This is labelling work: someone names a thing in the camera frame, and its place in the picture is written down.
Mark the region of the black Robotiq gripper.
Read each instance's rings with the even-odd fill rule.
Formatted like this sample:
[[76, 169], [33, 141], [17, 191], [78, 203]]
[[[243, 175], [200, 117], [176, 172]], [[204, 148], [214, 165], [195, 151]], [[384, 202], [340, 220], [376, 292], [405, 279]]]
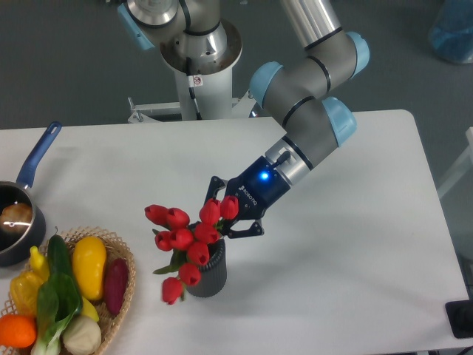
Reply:
[[204, 203], [234, 196], [239, 202], [237, 220], [254, 220], [247, 229], [228, 227], [223, 234], [230, 239], [257, 237], [265, 233], [262, 218], [266, 210], [290, 190], [289, 183], [274, 169], [270, 161], [259, 157], [243, 173], [230, 180], [213, 176]]

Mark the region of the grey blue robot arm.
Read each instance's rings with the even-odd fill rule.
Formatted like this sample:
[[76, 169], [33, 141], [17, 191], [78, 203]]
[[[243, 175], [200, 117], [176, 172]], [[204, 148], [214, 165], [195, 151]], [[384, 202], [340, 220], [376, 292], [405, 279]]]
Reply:
[[[328, 1], [284, 1], [282, 7], [305, 57], [291, 70], [269, 62], [253, 74], [250, 97], [285, 135], [239, 176], [211, 179], [206, 197], [225, 194], [224, 215], [215, 227], [230, 238], [261, 235], [266, 210], [357, 127], [351, 111], [330, 91], [366, 67], [366, 41], [343, 30]], [[242, 39], [222, 18], [218, 1], [123, 1], [118, 12], [139, 46], [158, 48], [174, 71], [183, 120], [231, 114], [232, 69]]]

